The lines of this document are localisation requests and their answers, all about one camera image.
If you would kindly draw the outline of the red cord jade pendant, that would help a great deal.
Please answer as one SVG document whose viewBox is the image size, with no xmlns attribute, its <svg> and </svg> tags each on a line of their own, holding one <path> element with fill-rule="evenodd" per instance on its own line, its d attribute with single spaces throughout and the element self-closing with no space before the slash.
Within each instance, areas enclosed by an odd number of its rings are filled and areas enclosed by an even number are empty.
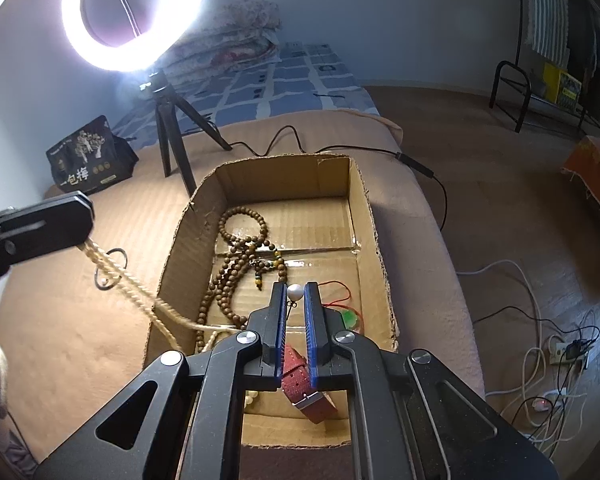
<svg viewBox="0 0 600 480">
<path fill-rule="evenodd" d="M 343 319 L 344 326 L 348 330 L 353 330 L 358 334 L 364 333 L 364 318 L 362 313 L 352 306 L 353 294 L 350 287 L 338 280 L 328 280 L 318 283 L 318 289 L 321 292 L 326 292 L 329 287 L 335 287 L 336 292 L 339 292 L 339 296 L 334 292 L 329 292 L 327 298 L 323 299 L 322 305 L 338 311 Z"/>
</svg>

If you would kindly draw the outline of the red strap wristwatch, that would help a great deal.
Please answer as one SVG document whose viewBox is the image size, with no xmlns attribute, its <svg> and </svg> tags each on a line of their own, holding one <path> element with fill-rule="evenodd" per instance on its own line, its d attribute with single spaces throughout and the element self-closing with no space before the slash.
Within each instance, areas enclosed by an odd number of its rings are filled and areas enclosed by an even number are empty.
<svg viewBox="0 0 600 480">
<path fill-rule="evenodd" d="M 284 348 L 282 389 L 294 408 L 315 425 L 338 414 L 330 396 L 311 385 L 306 358 L 290 344 Z"/>
</svg>

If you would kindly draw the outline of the dark blue bangle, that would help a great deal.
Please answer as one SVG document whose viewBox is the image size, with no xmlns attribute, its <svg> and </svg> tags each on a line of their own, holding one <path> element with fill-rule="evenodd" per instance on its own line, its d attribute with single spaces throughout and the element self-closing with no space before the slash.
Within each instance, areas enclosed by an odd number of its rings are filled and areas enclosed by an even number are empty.
<svg viewBox="0 0 600 480">
<path fill-rule="evenodd" d="M 125 269 L 129 263 L 129 257 L 126 251 L 121 247 L 111 248 L 106 251 L 106 255 L 119 266 Z M 115 271 L 102 259 L 97 259 L 95 263 L 94 285 L 101 292 L 109 292 L 121 282 L 122 275 Z"/>
</svg>

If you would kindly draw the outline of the white pearl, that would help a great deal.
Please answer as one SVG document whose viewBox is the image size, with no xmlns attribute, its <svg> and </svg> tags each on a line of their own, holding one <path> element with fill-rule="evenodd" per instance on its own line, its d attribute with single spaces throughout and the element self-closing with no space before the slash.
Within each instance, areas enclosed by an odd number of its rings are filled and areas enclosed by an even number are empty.
<svg viewBox="0 0 600 480">
<path fill-rule="evenodd" d="M 289 301 L 298 302 L 303 298 L 304 289 L 300 284 L 291 284 L 287 286 L 287 298 Z"/>
</svg>

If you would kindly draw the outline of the brown wooden bead mala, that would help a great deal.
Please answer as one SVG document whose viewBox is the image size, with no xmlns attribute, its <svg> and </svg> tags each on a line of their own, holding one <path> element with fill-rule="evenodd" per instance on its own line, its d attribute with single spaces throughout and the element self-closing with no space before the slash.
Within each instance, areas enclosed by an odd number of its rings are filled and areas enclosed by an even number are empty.
<svg viewBox="0 0 600 480">
<path fill-rule="evenodd" d="M 257 235 L 238 236 L 227 229 L 227 222 L 235 216 L 245 216 L 257 222 Z M 246 207 L 236 206 L 222 214 L 219 220 L 219 234 L 228 244 L 221 269 L 212 276 L 198 309 L 197 323 L 206 325 L 208 314 L 215 302 L 222 315 L 236 328 L 245 328 L 248 318 L 235 312 L 232 307 L 234 293 L 240 280 L 250 271 L 254 273 L 257 290 L 263 290 L 263 275 L 277 272 L 277 281 L 286 284 L 288 271 L 286 262 L 279 249 L 268 237 L 268 225 L 262 214 Z"/>
</svg>

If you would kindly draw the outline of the black snack bag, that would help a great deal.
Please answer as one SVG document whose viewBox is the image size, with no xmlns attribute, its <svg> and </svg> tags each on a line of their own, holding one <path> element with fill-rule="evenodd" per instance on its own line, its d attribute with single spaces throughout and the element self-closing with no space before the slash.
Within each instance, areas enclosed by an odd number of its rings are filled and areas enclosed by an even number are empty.
<svg viewBox="0 0 600 480">
<path fill-rule="evenodd" d="M 50 173 L 64 193 L 97 193 L 133 175 L 138 156 L 115 136 L 105 115 L 69 134 L 46 151 Z"/>
</svg>

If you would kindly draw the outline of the black tripod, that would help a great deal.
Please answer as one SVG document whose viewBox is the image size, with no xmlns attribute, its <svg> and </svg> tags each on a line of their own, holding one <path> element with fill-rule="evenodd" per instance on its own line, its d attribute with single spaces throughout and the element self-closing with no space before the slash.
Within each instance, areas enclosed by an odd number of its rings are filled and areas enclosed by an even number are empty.
<svg viewBox="0 0 600 480">
<path fill-rule="evenodd" d="M 204 118 L 192 104 L 176 92 L 161 68 L 153 68 L 150 71 L 148 87 L 155 101 L 158 144 L 164 176 L 170 177 L 172 174 L 171 156 L 174 156 L 187 196 L 190 197 L 195 193 L 197 185 L 186 153 L 183 133 L 176 117 L 178 111 L 188 117 L 222 150 L 231 151 L 233 148 L 221 136 L 216 125 Z"/>
</svg>

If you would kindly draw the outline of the folded floral quilt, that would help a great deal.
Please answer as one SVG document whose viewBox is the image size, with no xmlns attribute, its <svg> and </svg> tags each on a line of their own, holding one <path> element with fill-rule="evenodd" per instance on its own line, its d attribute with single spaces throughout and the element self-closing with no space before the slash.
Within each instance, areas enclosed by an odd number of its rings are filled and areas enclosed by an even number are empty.
<svg viewBox="0 0 600 480">
<path fill-rule="evenodd" d="M 156 62 L 179 86 L 279 58 L 279 6 L 237 0 L 201 14 L 194 27 Z"/>
</svg>

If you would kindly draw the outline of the blue patterned bedsheet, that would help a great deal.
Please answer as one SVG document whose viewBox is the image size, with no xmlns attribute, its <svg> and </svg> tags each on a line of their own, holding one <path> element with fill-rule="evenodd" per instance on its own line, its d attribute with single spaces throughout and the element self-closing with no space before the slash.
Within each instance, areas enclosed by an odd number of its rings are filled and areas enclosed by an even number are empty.
<svg viewBox="0 0 600 480">
<path fill-rule="evenodd" d="M 176 91 L 218 127 L 305 110 L 378 113 L 329 44 L 284 44 L 272 62 L 181 84 Z"/>
</svg>

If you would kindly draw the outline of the black metal clothes rack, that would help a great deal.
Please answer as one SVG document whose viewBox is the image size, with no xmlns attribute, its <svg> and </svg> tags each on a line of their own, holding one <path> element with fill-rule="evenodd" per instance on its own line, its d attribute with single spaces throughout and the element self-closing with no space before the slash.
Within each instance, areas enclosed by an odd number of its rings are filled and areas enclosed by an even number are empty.
<svg viewBox="0 0 600 480">
<path fill-rule="evenodd" d="M 600 134 L 600 10 L 592 0 L 518 0 L 514 57 L 495 67 L 489 107 L 519 132 Z"/>
</svg>

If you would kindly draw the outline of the yellow box on rack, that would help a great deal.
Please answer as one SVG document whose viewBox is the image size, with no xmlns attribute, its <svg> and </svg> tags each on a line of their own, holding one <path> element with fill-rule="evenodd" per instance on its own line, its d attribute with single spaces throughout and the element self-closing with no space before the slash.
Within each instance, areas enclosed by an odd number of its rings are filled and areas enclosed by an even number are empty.
<svg viewBox="0 0 600 480">
<path fill-rule="evenodd" d="M 574 112 L 578 105 L 582 84 L 561 68 L 544 63 L 544 99 L 563 110 Z"/>
</svg>

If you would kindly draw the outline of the hanging dark clothes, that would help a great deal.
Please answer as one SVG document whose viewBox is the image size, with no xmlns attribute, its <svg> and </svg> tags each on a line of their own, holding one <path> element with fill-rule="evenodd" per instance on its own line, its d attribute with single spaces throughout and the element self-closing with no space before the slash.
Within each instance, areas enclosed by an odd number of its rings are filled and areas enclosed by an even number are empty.
<svg viewBox="0 0 600 480">
<path fill-rule="evenodd" d="M 600 14 L 588 0 L 568 0 L 567 72 L 581 83 L 579 102 L 600 120 Z"/>
</svg>

